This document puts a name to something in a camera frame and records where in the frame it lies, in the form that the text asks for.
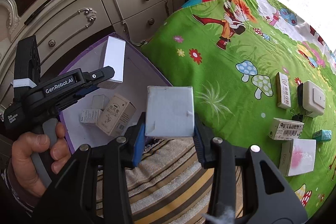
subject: striped fabric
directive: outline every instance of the striped fabric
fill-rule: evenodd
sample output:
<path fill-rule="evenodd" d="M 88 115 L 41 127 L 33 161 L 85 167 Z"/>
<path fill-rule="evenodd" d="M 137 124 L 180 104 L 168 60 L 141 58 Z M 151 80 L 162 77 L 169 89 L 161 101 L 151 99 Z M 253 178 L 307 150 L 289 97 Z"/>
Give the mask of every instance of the striped fabric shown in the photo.
<path fill-rule="evenodd" d="M 139 167 L 126 171 L 135 224 L 202 224 L 210 200 L 213 169 L 197 160 L 192 138 L 161 140 L 148 148 Z M 237 215 L 242 213 L 241 170 L 236 169 Z M 97 184 L 102 216 L 102 175 Z"/>

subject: small cardboard box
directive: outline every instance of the small cardboard box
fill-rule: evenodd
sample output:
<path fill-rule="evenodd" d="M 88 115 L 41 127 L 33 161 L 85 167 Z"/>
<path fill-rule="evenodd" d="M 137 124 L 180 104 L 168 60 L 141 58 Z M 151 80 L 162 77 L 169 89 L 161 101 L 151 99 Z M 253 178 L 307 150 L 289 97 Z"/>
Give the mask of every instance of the small cardboard box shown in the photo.
<path fill-rule="evenodd" d="M 291 94 L 289 92 L 289 82 L 287 75 L 278 72 L 276 75 L 277 83 L 277 102 L 278 107 L 290 108 L 291 107 Z"/>
<path fill-rule="evenodd" d="M 97 126 L 109 136 L 120 136 L 134 112 L 135 107 L 129 100 L 115 94 L 100 115 Z"/>
<path fill-rule="evenodd" d="M 92 109 L 101 109 L 104 110 L 107 104 L 109 103 L 110 98 L 105 96 L 104 94 L 101 95 L 94 95 L 92 97 Z"/>
<path fill-rule="evenodd" d="M 95 124 L 102 114 L 100 109 L 84 109 L 81 113 L 81 122 L 86 124 Z"/>
<path fill-rule="evenodd" d="M 124 40 L 115 37 L 109 37 L 105 42 L 100 56 L 99 68 L 112 67 L 114 76 L 99 83 L 97 85 L 99 88 L 114 90 L 123 82 L 125 46 L 126 42 Z"/>
<path fill-rule="evenodd" d="M 297 139 L 302 133 L 305 124 L 299 121 L 292 121 L 280 118 L 273 118 L 269 129 L 269 136 L 273 140 L 291 140 Z"/>
<path fill-rule="evenodd" d="M 149 86 L 145 136 L 169 139 L 193 135 L 193 87 Z"/>
<path fill-rule="evenodd" d="M 331 141 L 331 130 L 319 130 L 313 134 L 313 139 L 316 140 L 317 142 L 330 142 Z"/>
<path fill-rule="evenodd" d="M 314 170 L 316 140 L 292 139 L 282 144 L 279 171 L 286 177 Z"/>

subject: cartoon print fabric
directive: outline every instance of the cartoon print fabric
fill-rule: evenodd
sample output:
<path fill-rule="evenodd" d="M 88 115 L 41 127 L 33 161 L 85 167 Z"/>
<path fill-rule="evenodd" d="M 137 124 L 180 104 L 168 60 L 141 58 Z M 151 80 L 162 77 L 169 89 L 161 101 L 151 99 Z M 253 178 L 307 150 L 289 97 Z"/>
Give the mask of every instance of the cartoon print fabric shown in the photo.
<path fill-rule="evenodd" d="M 336 58 L 312 26 L 277 0 L 186 3 L 141 50 L 173 85 L 193 86 L 195 111 L 216 135 L 242 147 L 258 144 L 277 166 L 282 142 L 268 130 L 274 117 L 293 116 L 277 107 L 278 72 L 288 76 L 295 113 L 303 114 L 300 83 L 311 80 L 325 92 L 325 114 L 305 117 L 301 138 L 336 132 Z M 310 216 L 335 186 L 336 169 L 329 170 L 335 155 L 333 134 L 317 145 L 314 171 L 287 178 L 294 191 L 307 186 L 298 197 Z"/>

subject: white strap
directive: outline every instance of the white strap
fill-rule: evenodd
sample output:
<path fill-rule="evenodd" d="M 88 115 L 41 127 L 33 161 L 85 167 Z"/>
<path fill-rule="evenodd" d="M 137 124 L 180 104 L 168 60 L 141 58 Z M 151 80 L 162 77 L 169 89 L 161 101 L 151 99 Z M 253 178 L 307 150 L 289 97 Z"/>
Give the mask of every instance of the white strap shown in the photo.
<path fill-rule="evenodd" d="M 14 79 L 13 80 L 13 88 L 19 88 L 22 86 L 28 86 L 30 88 L 36 87 L 36 84 L 30 80 L 29 78 L 24 78 L 24 79 Z"/>

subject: white furniture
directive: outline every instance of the white furniture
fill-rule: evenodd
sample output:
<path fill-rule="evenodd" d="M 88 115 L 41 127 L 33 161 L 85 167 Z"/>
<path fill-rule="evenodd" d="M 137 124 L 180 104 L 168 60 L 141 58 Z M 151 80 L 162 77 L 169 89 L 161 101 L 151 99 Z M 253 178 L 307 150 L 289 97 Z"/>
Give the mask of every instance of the white furniture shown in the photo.
<path fill-rule="evenodd" d="M 141 45 L 183 3 L 184 0 L 52 0 L 24 25 L 31 9 L 29 15 L 24 13 L 20 18 L 14 0 L 0 0 L 0 5 L 8 10 L 11 42 L 0 60 L 0 112 L 13 100 L 14 59 L 21 39 L 36 35 L 43 75 L 68 50 L 111 25 L 125 39 Z"/>

